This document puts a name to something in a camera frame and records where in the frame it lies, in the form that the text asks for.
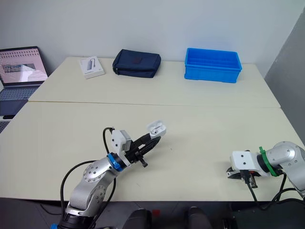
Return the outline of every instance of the blue ring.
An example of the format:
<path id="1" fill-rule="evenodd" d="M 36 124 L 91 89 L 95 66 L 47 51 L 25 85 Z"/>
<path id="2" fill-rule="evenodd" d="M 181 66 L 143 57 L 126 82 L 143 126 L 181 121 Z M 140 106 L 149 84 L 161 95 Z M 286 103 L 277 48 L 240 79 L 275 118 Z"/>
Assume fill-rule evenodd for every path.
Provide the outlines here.
<path id="1" fill-rule="evenodd" d="M 122 172 L 123 169 L 122 167 L 120 166 L 119 163 L 116 162 L 116 160 L 113 158 L 113 156 L 111 154 L 108 154 L 107 157 L 109 158 L 110 160 L 110 163 L 112 164 L 112 166 L 119 172 Z"/>

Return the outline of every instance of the gray wall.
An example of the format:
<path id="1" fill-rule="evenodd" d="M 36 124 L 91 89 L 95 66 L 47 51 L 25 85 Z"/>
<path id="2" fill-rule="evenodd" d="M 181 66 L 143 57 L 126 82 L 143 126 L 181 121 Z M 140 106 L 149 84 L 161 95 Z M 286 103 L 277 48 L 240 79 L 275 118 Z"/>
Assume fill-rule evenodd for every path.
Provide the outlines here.
<path id="1" fill-rule="evenodd" d="M 67 56 L 120 49 L 183 61 L 187 47 L 234 50 L 269 70 L 304 0 L 0 0 L 0 49 L 37 45 L 53 71 Z"/>
<path id="2" fill-rule="evenodd" d="M 301 14 L 266 81 L 305 144 L 305 12 Z"/>

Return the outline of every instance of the black cable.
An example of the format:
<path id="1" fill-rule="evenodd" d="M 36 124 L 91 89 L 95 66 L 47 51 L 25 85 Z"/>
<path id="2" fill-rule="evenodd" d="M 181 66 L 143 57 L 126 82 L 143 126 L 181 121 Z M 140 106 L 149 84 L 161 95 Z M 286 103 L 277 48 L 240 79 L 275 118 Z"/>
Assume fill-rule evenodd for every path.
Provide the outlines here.
<path id="1" fill-rule="evenodd" d="M 109 130 L 110 133 L 112 133 L 112 131 L 114 130 L 114 128 L 112 127 L 106 127 L 104 130 L 103 130 L 103 141 L 104 141 L 104 146 L 105 146 L 105 149 L 106 149 L 106 152 L 107 154 L 109 154 L 109 149 L 108 149 L 108 146 L 107 146 L 107 143 L 106 143 L 106 131 Z"/>
<path id="2" fill-rule="evenodd" d="M 106 131 L 109 130 L 110 133 L 112 133 L 112 131 L 114 130 L 114 128 L 112 127 L 107 127 L 103 130 L 103 141 L 104 141 L 104 145 L 105 145 L 105 149 L 107 151 L 107 154 L 109 154 L 109 149 L 106 143 Z M 65 214 L 65 207 L 64 207 L 64 197 L 63 197 L 63 188 L 64 188 L 64 184 L 68 178 L 68 176 L 70 175 L 70 173 L 75 170 L 77 167 L 82 166 L 84 164 L 88 164 L 88 163 L 93 163 L 95 162 L 95 160 L 92 161 L 84 161 L 81 162 L 79 164 L 77 164 L 76 166 L 74 166 L 73 168 L 71 168 L 67 174 L 65 175 L 65 177 L 63 178 L 62 182 L 61 182 L 61 219 L 63 220 L 64 214 Z M 101 214 L 103 213 L 103 211 L 105 210 L 105 208 L 107 207 L 107 205 L 109 204 L 111 198 L 113 197 L 114 191 L 115 191 L 115 187 L 116 187 L 116 179 L 113 180 L 113 187 L 112 187 L 112 191 L 111 194 L 109 196 L 109 198 L 106 201 L 106 204 L 99 210 L 98 214 L 96 215 L 96 217 L 93 219 L 91 225 L 88 227 L 89 229 L 91 229 L 93 227 L 93 225 L 95 225 L 97 219 L 101 216 Z"/>
<path id="3" fill-rule="evenodd" d="M 104 145 L 105 145 L 105 149 L 107 151 L 107 154 L 109 154 L 109 149 L 107 147 L 107 142 L 106 142 L 106 131 L 109 130 L 110 133 L 112 133 L 112 131 L 114 130 L 114 128 L 112 127 L 107 127 L 103 130 L 103 141 L 104 141 Z M 95 216 L 95 218 L 93 219 L 93 221 L 91 222 L 90 226 L 88 227 L 88 229 L 91 229 L 96 221 L 98 220 L 98 218 L 101 216 L 101 214 L 103 213 L 103 211 L 106 209 L 107 205 L 109 204 L 110 200 L 113 197 L 114 191 L 115 191 L 115 187 L 116 187 L 116 178 L 113 180 L 113 187 L 112 187 L 112 191 L 111 194 L 109 196 L 109 198 L 107 199 L 105 205 L 99 210 L 99 212 L 97 213 L 97 215 Z"/>
<path id="4" fill-rule="evenodd" d="M 59 215 L 61 215 L 61 213 L 52 213 L 52 212 L 49 212 L 42 204 L 40 204 L 40 207 L 41 207 L 45 212 L 47 212 L 47 213 L 50 214 L 50 215 L 53 215 L 53 216 L 59 216 Z"/>
<path id="5" fill-rule="evenodd" d="M 74 166 L 72 169 L 70 169 L 67 174 L 65 175 L 65 177 L 63 178 L 62 182 L 61 182 L 61 219 L 63 219 L 64 215 L 65 215 L 65 203 L 64 203 L 64 199 L 63 199 L 63 187 L 65 185 L 65 182 L 66 182 L 66 179 L 68 178 L 69 174 L 74 170 L 76 169 L 77 167 L 79 166 L 82 166 L 84 164 L 88 164 L 88 163 L 93 163 L 95 162 L 94 161 L 84 161 L 84 162 L 81 162 L 79 164 L 77 164 L 76 166 Z"/>
<path id="6" fill-rule="evenodd" d="M 277 199 L 279 196 L 281 196 L 281 194 L 283 194 L 284 192 L 287 192 L 287 191 L 296 191 L 296 189 L 295 189 L 295 188 L 292 188 L 292 187 L 291 187 L 291 188 L 285 188 L 285 189 L 283 189 L 282 191 L 279 191 L 279 192 L 273 197 L 273 199 L 270 201 L 270 203 L 268 203 L 267 206 L 266 206 L 265 208 L 263 208 L 263 207 L 259 204 L 259 202 L 257 201 L 257 198 L 256 198 L 256 196 L 255 196 L 255 193 L 253 192 L 253 189 L 252 189 L 251 185 L 250 185 L 250 184 L 247 184 L 247 186 L 248 186 L 248 188 L 249 188 L 249 190 L 250 190 L 250 192 L 251 192 L 251 194 L 252 194 L 252 197 L 253 197 L 254 202 L 256 203 L 257 207 L 258 207 L 260 210 L 262 210 L 262 211 L 266 211 L 267 209 L 269 209 L 269 208 L 270 208 L 273 204 L 275 204 L 275 203 L 281 204 L 281 203 L 285 203 L 285 202 L 288 202 L 288 201 L 296 201 L 295 199 L 291 198 L 291 199 L 288 199 L 288 201 L 282 200 L 282 201 L 276 202 L 276 199 Z"/>
<path id="7" fill-rule="evenodd" d="M 283 199 L 283 200 L 277 202 L 277 204 L 283 204 L 283 203 L 286 203 L 286 202 L 298 202 L 300 204 L 305 205 L 305 201 L 300 200 L 300 199 L 296 199 L 296 198 Z"/>
<path id="8" fill-rule="evenodd" d="M 285 182 L 286 182 L 286 178 L 287 178 L 286 173 L 283 172 L 283 175 L 284 175 L 284 177 L 283 177 L 283 180 L 282 180 L 282 183 L 281 183 L 280 191 L 283 190 Z M 276 198 L 276 201 L 277 202 L 280 201 L 280 198 L 281 198 L 281 195 L 279 195 L 278 198 Z"/>

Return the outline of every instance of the laptop keyboard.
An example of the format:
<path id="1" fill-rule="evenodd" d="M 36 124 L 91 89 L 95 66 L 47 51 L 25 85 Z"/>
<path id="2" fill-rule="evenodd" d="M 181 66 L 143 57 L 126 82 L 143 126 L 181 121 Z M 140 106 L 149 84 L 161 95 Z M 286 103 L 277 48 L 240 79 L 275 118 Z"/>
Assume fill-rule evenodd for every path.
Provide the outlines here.
<path id="1" fill-rule="evenodd" d="M 9 121 L 0 121 L 0 133 L 8 125 Z"/>
<path id="2" fill-rule="evenodd" d="M 18 89 L 4 89 L 0 93 L 0 100 L 21 100 L 28 99 L 37 88 L 18 88 Z"/>

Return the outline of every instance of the laptop screen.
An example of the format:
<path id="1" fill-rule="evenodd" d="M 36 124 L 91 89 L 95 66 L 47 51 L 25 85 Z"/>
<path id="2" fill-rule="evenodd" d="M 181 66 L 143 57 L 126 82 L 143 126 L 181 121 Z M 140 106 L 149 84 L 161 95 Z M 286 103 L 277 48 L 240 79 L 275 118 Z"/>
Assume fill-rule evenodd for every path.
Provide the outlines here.
<path id="1" fill-rule="evenodd" d="M 38 47 L 0 50 L 0 79 L 4 86 L 41 84 L 47 78 Z"/>

